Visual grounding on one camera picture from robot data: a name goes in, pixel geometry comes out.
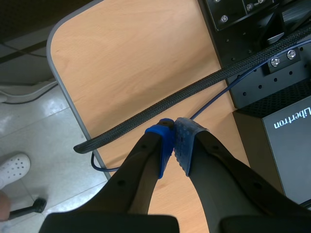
textured gripper pad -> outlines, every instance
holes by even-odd
[[[194,137],[201,131],[208,130],[188,118],[179,117],[175,121],[174,152],[186,176],[189,176]]]

chair leg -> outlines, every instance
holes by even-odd
[[[37,200],[35,200],[32,206],[12,211],[10,213],[9,220],[23,216],[23,215],[27,215],[33,212],[42,213],[46,205],[47,205],[47,201],[45,199],[38,198]]]

wooden table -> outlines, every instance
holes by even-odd
[[[50,36],[50,65],[91,137],[220,69],[196,0],[105,0],[80,12]],[[164,117],[190,117],[224,87],[224,81],[211,86],[100,148],[106,166],[121,165],[146,128]],[[248,164],[232,111],[227,93],[196,121]],[[149,213],[176,216],[182,233],[208,232],[195,189],[174,156]]]

table edge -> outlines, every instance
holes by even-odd
[[[52,59],[52,54],[51,54],[51,44],[52,44],[52,40],[53,40],[53,37],[54,37],[54,34],[56,33],[57,29],[63,25],[65,22],[67,22],[68,20],[72,19],[73,17],[77,16],[78,14],[82,13],[83,11],[89,9],[90,7],[92,6],[95,6],[96,4],[102,2],[103,0],[94,0],[92,2],[89,2],[88,4],[86,4],[85,6],[79,8],[78,10],[70,13],[69,15],[67,15],[66,17],[62,18],[58,23],[56,23],[54,25],[54,27],[52,28],[50,34],[49,34],[49,37],[48,37],[48,41],[47,41],[47,45],[46,45],[46,53],[47,53],[47,59],[48,59],[48,64],[52,70],[52,73],[60,87],[60,89],[62,90],[67,102],[68,102],[68,105],[69,107],[71,108],[72,112],[73,112],[73,115],[74,117],[76,118],[84,136],[86,137],[87,140],[90,140],[91,139],[91,136],[89,135],[76,107],[74,106],[73,104],[73,101],[72,99],[70,98],[70,95],[62,81],[62,79],[60,78],[58,72],[57,72],[57,69],[53,63],[53,59]],[[95,150],[94,151],[94,155],[99,163],[99,165],[102,167],[102,168],[106,168],[105,164],[104,164],[104,161],[103,159],[101,158],[101,156],[99,155],[98,151]],[[109,180],[111,178],[109,172],[104,172],[107,180]]]

white crocs shoe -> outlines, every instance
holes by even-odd
[[[0,189],[24,177],[30,169],[26,154],[17,154],[0,165]]]

